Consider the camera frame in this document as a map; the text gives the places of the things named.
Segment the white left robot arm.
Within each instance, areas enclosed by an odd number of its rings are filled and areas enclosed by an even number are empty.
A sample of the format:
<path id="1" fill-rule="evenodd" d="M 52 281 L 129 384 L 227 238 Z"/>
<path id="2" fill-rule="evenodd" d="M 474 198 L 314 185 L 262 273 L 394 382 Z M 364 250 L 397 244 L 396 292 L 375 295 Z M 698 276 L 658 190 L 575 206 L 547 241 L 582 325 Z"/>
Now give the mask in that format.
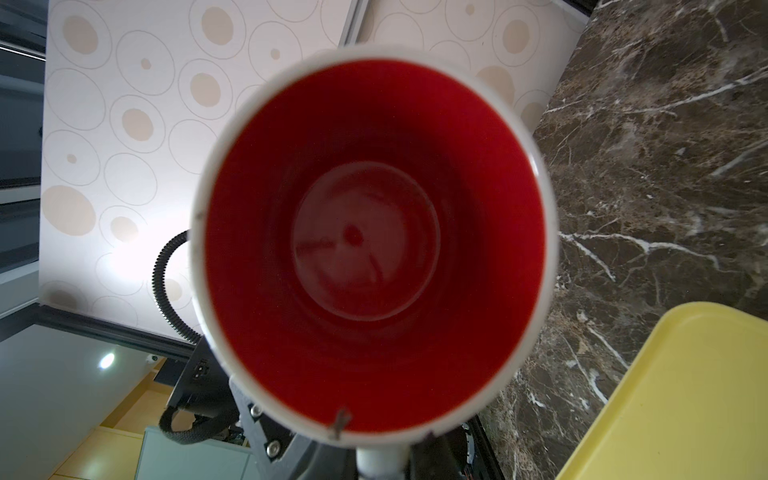
<path id="1" fill-rule="evenodd" d="M 180 445 L 202 443 L 240 429 L 251 446 L 261 478 L 297 479 L 310 443 L 298 439 L 247 398 L 230 381 L 206 338 L 184 322 L 171 304 L 167 267 L 187 240 L 186 231 L 169 240 L 155 260 L 151 276 L 152 293 L 161 314 L 176 333 L 194 346 L 161 415 L 159 428 L 166 438 Z"/>

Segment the white mug front row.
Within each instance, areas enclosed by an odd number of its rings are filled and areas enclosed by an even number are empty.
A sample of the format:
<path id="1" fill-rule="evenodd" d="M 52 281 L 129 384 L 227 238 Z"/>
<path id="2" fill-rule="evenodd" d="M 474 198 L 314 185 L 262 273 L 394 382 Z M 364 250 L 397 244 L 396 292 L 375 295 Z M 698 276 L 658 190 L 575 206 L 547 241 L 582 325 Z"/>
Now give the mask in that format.
<path id="1" fill-rule="evenodd" d="M 547 317 L 558 219 L 540 151 L 479 78 L 357 45 L 268 81 L 192 207 L 194 305 L 271 418 L 366 479 L 456 479 L 446 434 L 512 380 Z"/>

